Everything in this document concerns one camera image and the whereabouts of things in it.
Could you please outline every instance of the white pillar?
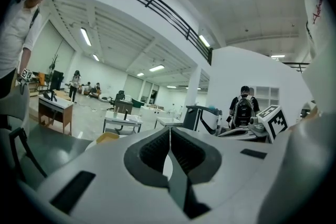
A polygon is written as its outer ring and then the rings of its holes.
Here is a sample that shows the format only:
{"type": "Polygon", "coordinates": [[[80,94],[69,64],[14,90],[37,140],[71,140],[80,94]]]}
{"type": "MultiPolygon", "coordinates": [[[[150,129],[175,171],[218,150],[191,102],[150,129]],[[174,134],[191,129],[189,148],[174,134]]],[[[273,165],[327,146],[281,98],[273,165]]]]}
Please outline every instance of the white pillar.
{"type": "Polygon", "coordinates": [[[148,96],[148,99],[147,99],[147,104],[149,104],[149,101],[151,100],[153,88],[154,88],[154,84],[152,83],[151,90],[149,91],[149,96],[148,96]]]}
{"type": "Polygon", "coordinates": [[[141,97],[142,97],[142,93],[143,93],[143,89],[145,88],[145,85],[146,85],[146,81],[143,80],[141,90],[140,90],[140,93],[139,93],[139,97],[138,97],[138,101],[141,101],[141,97]]]}
{"type": "Polygon", "coordinates": [[[181,121],[184,121],[184,117],[187,113],[187,105],[194,105],[197,97],[197,91],[199,86],[199,79],[201,78],[201,67],[197,66],[195,70],[191,73],[187,96],[185,98],[184,107],[182,110],[181,121]]]}
{"type": "Polygon", "coordinates": [[[80,72],[79,61],[80,61],[81,55],[82,55],[81,51],[75,51],[73,53],[72,58],[71,58],[71,64],[68,68],[68,73],[64,74],[64,78],[66,78],[64,83],[67,83],[72,79],[76,70],[79,70],[80,72]]]}

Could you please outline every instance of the fluorescent tube light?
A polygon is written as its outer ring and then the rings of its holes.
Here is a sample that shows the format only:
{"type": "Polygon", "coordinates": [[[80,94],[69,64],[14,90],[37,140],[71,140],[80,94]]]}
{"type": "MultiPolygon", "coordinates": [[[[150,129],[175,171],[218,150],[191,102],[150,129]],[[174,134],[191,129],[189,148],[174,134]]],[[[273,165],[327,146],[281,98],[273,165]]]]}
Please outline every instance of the fluorescent tube light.
{"type": "Polygon", "coordinates": [[[84,28],[81,28],[80,31],[82,32],[82,35],[84,36],[84,39],[86,41],[86,43],[91,46],[91,42],[88,36],[88,33],[86,32],[86,30],[84,28]]]}
{"type": "Polygon", "coordinates": [[[208,43],[208,41],[206,41],[206,39],[202,35],[200,35],[199,38],[206,47],[210,47],[210,44],[208,43]]]}
{"type": "Polygon", "coordinates": [[[93,57],[95,58],[96,61],[99,62],[99,59],[98,59],[97,55],[94,54],[93,57]]]}
{"type": "Polygon", "coordinates": [[[157,66],[157,67],[153,67],[153,68],[151,68],[149,71],[151,71],[151,72],[155,72],[155,71],[158,71],[158,70],[160,70],[160,69],[164,69],[164,66],[163,66],[163,65],[159,65],[159,66],[157,66]]]}
{"type": "Polygon", "coordinates": [[[284,58],[285,55],[272,55],[271,58],[284,58]]]}

